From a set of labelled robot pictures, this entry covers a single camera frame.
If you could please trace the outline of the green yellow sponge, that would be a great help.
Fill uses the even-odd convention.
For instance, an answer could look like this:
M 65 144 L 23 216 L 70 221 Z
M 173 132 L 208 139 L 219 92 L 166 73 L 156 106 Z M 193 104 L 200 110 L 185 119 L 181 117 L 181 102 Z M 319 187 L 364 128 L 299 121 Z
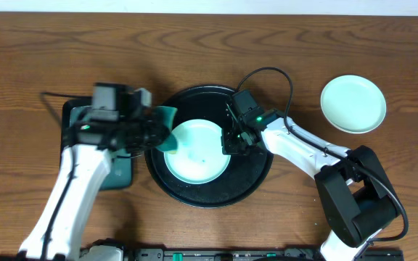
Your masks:
M 178 150 L 178 141 L 172 134 L 173 120 L 177 111 L 177 108 L 167 106 L 157 106 L 154 110 L 154 113 L 157 115 L 159 121 L 162 123 L 162 126 L 165 128 L 165 138 L 158 146 L 156 146 L 156 149 L 161 152 L 175 154 Z

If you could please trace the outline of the mint green plate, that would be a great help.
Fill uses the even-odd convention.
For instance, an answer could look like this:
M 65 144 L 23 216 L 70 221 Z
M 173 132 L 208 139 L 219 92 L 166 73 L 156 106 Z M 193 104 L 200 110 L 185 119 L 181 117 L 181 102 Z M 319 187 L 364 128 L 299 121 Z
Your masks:
M 373 131 L 387 112 L 381 90 L 358 75 L 342 75 L 328 82 L 321 92 L 320 105 L 330 124 L 354 134 Z
M 204 184 L 217 179 L 228 167 L 231 157 L 222 152 L 222 129 L 202 119 L 187 120 L 172 131 L 178 148 L 164 154 L 165 165 L 173 176 L 189 184 Z

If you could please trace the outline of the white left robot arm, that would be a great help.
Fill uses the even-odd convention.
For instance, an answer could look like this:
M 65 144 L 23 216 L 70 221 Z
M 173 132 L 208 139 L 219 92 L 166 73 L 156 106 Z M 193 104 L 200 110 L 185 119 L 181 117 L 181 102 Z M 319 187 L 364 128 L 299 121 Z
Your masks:
M 133 154 L 176 149 L 171 133 L 176 112 L 165 106 L 149 115 L 137 110 L 86 111 L 68 129 L 59 175 L 36 226 L 17 254 L 1 254 L 0 260 L 124 260 L 124 247 L 109 239 L 82 249 L 87 220 L 117 150 Z

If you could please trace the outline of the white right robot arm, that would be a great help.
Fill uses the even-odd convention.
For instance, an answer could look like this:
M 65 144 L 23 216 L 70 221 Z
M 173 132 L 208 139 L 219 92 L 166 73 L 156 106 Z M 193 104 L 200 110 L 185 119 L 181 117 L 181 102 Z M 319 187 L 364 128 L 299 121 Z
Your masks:
M 325 260 L 357 260 L 379 241 L 378 233 L 406 217 L 377 155 L 351 150 L 309 133 L 277 109 L 227 108 L 231 125 L 222 132 L 224 154 L 262 149 L 285 158 L 311 176 L 330 235 L 320 246 Z

